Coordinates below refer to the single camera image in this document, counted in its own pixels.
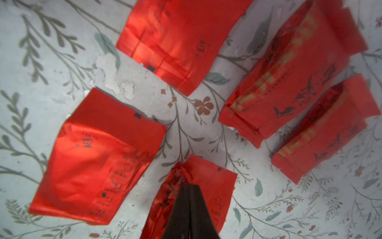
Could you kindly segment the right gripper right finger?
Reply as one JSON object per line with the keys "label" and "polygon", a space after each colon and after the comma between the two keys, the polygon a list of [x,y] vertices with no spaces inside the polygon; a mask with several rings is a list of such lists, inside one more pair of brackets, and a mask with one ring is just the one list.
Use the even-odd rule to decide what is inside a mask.
{"label": "right gripper right finger", "polygon": [[190,189],[191,239],[219,239],[206,206],[200,186],[191,185]]}

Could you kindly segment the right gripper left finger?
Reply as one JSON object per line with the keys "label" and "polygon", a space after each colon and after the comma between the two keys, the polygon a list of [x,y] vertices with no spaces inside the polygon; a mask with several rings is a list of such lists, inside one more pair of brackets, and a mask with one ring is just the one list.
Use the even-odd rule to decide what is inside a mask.
{"label": "right gripper left finger", "polygon": [[161,239],[190,238],[190,184],[181,185]]}

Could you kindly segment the red tea bag three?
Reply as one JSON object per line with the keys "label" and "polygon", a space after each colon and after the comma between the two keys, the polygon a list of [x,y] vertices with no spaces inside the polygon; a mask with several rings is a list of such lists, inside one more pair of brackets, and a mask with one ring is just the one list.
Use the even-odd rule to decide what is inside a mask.
{"label": "red tea bag three", "polygon": [[271,163],[293,183],[330,159],[381,115],[363,75],[330,88],[276,152]]}

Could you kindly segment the red tea bag four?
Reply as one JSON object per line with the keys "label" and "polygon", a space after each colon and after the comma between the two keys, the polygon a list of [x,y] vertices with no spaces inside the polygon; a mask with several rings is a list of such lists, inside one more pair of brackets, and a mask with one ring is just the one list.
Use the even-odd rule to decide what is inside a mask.
{"label": "red tea bag four", "polygon": [[219,234],[226,221],[237,174],[191,155],[178,162],[160,186],[143,228],[142,239],[161,239],[181,185],[198,185]]}

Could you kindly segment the red tea bag five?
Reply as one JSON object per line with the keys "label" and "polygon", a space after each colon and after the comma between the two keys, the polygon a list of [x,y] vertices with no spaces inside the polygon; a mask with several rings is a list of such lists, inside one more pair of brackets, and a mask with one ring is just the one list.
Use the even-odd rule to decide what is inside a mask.
{"label": "red tea bag five", "polygon": [[92,89],[62,125],[29,213],[108,225],[166,130]]}

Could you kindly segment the red tea bag two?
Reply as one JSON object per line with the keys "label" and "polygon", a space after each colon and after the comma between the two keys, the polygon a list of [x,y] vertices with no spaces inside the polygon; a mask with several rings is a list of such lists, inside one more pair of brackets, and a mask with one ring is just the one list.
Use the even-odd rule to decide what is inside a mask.
{"label": "red tea bag two", "polygon": [[342,1],[305,1],[226,101],[219,121],[255,147],[305,111],[367,50]]}

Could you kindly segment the red tea bag one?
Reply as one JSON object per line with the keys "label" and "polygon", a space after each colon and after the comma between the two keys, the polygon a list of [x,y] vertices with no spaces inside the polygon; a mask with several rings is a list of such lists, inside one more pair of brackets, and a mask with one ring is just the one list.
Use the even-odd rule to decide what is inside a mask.
{"label": "red tea bag one", "polygon": [[138,1],[116,47],[189,96],[250,5],[250,1]]}

